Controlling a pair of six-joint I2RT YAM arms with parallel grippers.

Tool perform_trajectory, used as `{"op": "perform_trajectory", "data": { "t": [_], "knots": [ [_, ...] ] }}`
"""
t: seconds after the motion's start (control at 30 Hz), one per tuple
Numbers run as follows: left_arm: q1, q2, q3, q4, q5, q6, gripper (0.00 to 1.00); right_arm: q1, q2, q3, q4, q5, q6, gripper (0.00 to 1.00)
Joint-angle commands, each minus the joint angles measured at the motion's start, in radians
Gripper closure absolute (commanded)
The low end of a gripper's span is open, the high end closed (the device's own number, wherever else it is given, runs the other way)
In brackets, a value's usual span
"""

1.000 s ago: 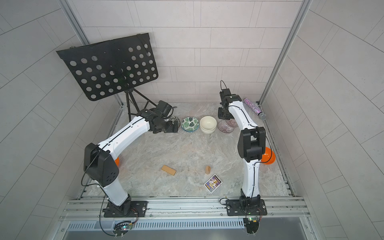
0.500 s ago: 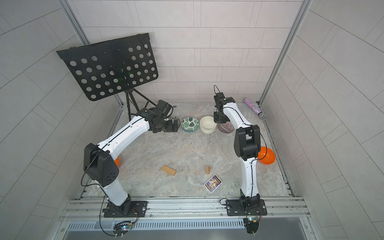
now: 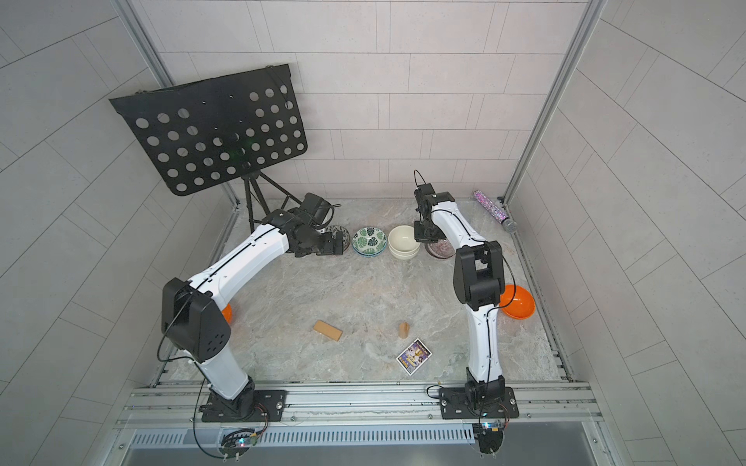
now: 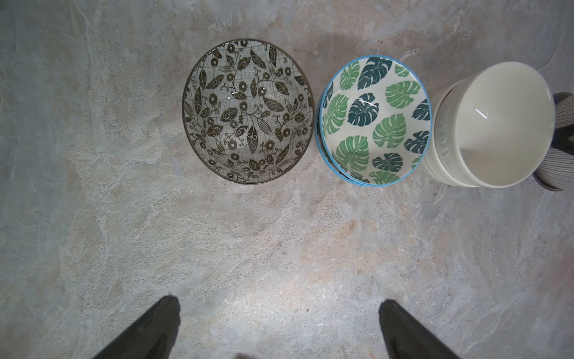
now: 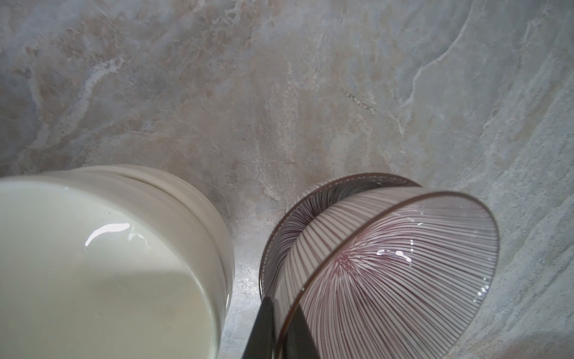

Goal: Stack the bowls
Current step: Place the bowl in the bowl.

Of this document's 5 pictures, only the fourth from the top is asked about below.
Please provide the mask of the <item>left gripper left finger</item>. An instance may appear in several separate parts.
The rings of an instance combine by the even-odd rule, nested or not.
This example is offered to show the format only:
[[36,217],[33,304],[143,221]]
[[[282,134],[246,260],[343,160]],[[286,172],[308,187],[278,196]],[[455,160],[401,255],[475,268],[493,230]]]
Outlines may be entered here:
[[181,323],[176,296],[164,296],[95,358],[169,358]]

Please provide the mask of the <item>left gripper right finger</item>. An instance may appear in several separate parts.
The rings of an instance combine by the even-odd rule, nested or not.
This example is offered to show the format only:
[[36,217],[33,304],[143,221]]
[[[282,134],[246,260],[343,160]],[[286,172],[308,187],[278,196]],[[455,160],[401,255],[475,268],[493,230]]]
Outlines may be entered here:
[[458,355],[410,315],[397,301],[385,300],[378,313],[389,358],[459,359]]

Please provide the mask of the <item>cream bowl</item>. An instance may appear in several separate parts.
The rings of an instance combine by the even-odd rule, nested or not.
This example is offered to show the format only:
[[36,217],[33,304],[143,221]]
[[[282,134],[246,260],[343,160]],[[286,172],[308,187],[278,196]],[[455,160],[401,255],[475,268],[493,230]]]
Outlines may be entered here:
[[521,62],[496,64],[464,79],[436,109],[439,161],[451,176],[473,186],[523,182],[542,163],[554,136],[549,86]]
[[442,104],[443,100],[446,98],[446,96],[460,83],[461,81],[455,82],[453,85],[450,85],[448,88],[443,89],[441,92],[433,96],[430,100],[430,107],[432,109],[432,130],[430,132],[428,149],[426,150],[426,153],[422,158],[421,165],[422,169],[427,175],[443,184],[457,187],[476,188],[476,185],[471,185],[466,182],[460,181],[457,178],[453,177],[450,173],[448,173],[448,171],[440,161],[434,140],[439,107]]

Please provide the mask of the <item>purple striped bowl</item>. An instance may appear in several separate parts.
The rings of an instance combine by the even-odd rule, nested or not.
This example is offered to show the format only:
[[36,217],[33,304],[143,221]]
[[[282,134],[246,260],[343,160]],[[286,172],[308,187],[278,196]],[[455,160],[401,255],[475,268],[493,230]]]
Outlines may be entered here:
[[573,94],[554,95],[555,132],[549,151],[533,173],[548,191],[573,190]]

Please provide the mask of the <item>green leaf bowl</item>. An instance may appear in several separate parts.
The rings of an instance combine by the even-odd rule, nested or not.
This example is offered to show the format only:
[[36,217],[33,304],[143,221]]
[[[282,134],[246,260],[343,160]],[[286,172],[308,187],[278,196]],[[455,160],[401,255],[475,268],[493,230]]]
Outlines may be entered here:
[[419,77],[394,58],[368,55],[346,64],[325,88],[316,142],[338,177],[385,187],[417,169],[432,127],[430,97]]

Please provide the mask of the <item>black white patterned bowl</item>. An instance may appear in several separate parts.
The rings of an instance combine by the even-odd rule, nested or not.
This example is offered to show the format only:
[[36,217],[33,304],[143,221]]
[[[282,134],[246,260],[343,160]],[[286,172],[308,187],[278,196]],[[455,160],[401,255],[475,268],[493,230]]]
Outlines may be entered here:
[[311,142],[312,88],[287,52],[242,38],[210,49],[182,95],[189,143],[216,175],[239,184],[270,182],[301,160]]

